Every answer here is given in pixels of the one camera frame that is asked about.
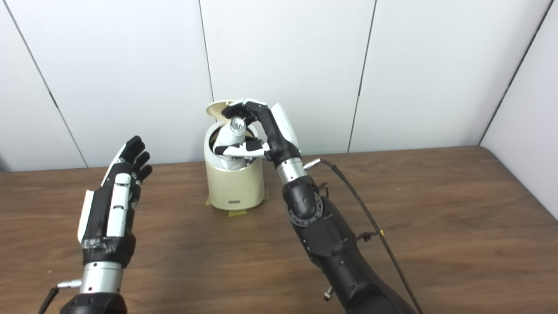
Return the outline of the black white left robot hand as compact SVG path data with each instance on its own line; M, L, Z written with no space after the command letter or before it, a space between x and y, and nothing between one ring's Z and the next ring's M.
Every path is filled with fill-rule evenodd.
M113 262L128 266L137 239L133 233L135 208L142 183L152 173L151 155L140 136L120 148L100 186L87 190L78 223L82 263Z

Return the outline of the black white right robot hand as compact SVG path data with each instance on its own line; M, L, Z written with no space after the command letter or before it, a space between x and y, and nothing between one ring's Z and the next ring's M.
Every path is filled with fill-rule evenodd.
M290 121L280 104L269 107L266 103L242 98L221 110L226 119L239 117L258 121L267 135L267 141L250 140L213 149L215 155L239 158L265 157L275 166L293 159L301 159L298 141Z

